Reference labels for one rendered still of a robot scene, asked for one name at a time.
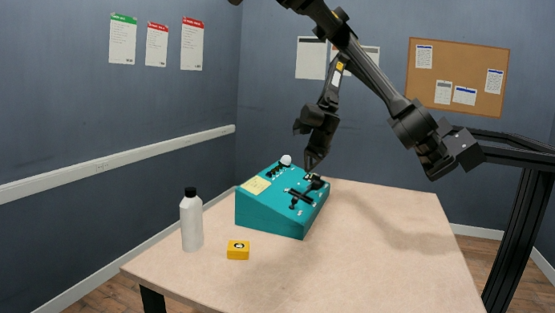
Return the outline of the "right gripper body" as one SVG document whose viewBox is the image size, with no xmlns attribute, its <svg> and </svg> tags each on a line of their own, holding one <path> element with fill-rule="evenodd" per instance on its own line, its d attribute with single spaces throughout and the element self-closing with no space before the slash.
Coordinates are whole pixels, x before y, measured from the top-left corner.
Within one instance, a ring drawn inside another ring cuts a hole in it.
<svg viewBox="0 0 555 313">
<path fill-rule="evenodd" d="M 323 131 L 324 131 L 324 134 L 322 136 L 322 139 L 321 139 L 319 145 L 317 146 L 315 144 L 312 144 L 312 143 L 308 142 L 306 148 L 304 149 L 305 151 L 307 151 L 307 152 L 309 152 L 309 153 L 311 153 L 315 156 L 318 155 L 317 152 L 313 151 L 313 149 L 315 149 L 315 148 L 317 150 L 319 150 L 320 154 L 322 154 L 323 156 L 326 156 L 329 153 L 330 148 L 331 148 L 330 142 L 331 142 L 331 140 L 334 136 L 334 133 L 329 132 L 328 134 L 326 134 L 326 131 L 325 130 L 323 130 Z"/>
</svg>

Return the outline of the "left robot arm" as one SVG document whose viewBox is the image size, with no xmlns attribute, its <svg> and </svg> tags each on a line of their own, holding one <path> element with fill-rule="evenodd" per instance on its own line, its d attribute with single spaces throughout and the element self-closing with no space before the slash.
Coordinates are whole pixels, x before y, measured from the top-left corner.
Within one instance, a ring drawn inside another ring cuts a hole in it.
<svg viewBox="0 0 555 313">
<path fill-rule="evenodd" d="M 391 115 L 387 122 L 395 135 L 407 150 L 414 147 L 428 176 L 455 160 L 443 139 L 435 134 L 439 126 L 428 110 L 417 97 L 410 102 L 402 96 L 361 48 L 358 36 L 346 23 L 349 16 L 340 6 L 330 10 L 323 0 L 276 1 L 287 10 L 309 16 L 317 24 L 312 32 L 318 39 L 328 39 L 352 60 L 386 104 Z"/>
</svg>

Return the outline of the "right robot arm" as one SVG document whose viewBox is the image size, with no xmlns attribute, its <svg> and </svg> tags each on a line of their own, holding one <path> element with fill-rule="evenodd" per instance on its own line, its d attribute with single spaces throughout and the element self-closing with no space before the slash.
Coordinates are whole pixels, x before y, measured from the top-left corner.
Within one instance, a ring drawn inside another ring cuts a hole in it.
<svg viewBox="0 0 555 313">
<path fill-rule="evenodd" d="M 335 113 L 339 109 L 338 92 L 344 69 L 356 76 L 382 99 L 347 55 L 338 52 L 335 57 L 329 64 L 330 72 L 328 71 L 325 87 L 322 89 L 318 102 L 316 104 L 306 103 L 301 109 L 300 117 L 296 118 L 293 125 L 294 136 L 310 134 L 313 129 L 308 141 L 317 146 L 324 134 L 322 130 L 325 130 L 326 134 L 329 132 L 335 133 L 340 122 L 338 114 Z M 322 128 L 322 130 L 320 130 L 319 127 Z"/>
</svg>

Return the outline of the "teal control console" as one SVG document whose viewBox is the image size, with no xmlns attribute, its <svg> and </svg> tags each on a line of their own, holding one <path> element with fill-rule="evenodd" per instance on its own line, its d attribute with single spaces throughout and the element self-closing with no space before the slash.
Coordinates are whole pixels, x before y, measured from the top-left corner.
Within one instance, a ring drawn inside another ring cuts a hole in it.
<svg viewBox="0 0 555 313">
<path fill-rule="evenodd" d="M 303 241 L 330 195 L 330 183 L 291 161 L 284 155 L 235 188 L 234 225 Z"/>
</svg>

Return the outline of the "white bottle with black cap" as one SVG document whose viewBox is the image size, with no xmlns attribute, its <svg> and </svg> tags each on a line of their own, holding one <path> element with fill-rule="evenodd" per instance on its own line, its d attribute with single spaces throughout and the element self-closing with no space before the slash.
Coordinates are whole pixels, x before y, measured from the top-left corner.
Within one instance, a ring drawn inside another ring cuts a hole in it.
<svg viewBox="0 0 555 313">
<path fill-rule="evenodd" d="M 204 245 L 202 200 L 196 195 L 195 187 L 184 189 L 180 203 L 180 230 L 184 252 L 196 252 Z"/>
</svg>

